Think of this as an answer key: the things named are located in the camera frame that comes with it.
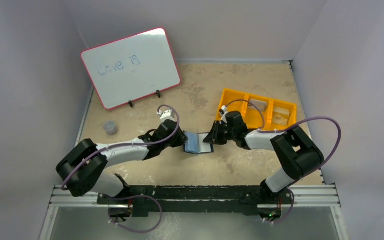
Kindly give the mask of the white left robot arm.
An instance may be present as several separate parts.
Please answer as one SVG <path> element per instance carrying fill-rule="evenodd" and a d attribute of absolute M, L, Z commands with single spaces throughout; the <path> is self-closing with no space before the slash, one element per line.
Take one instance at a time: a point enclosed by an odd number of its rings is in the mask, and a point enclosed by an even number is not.
<path fill-rule="evenodd" d="M 167 148 L 183 146 L 188 137 L 174 120 L 165 120 L 158 128 L 149 130 L 130 141 L 98 144 L 90 138 L 78 143 L 56 166 L 63 183 L 61 190 L 73 197 L 88 192 L 116 197 L 128 187 L 116 174 L 105 169 L 130 162 L 155 158 Z"/>

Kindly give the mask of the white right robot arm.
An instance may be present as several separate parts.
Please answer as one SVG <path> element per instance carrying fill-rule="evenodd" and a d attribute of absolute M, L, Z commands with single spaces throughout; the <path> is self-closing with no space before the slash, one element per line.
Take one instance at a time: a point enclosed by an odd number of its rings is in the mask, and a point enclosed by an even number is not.
<path fill-rule="evenodd" d="M 261 193 L 265 195 L 281 192 L 315 170 L 325 159 L 300 126 L 280 133 L 263 133 L 256 128 L 248 128 L 238 111 L 227 112 L 221 121 L 215 121 L 203 139 L 203 143 L 213 145 L 225 145 L 229 141 L 244 150 L 275 152 L 281 167 L 260 184 Z"/>

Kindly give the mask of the blue leather card holder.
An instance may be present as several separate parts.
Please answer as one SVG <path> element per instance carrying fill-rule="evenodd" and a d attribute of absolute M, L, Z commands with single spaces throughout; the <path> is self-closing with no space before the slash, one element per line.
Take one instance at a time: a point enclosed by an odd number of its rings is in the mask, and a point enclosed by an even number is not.
<path fill-rule="evenodd" d="M 209 135 L 208 132 L 183 132 L 187 137 L 187 141 L 183 145 L 185 153 L 199 155 L 213 153 L 214 147 L 210 143 L 205 143 L 204 139 Z"/>

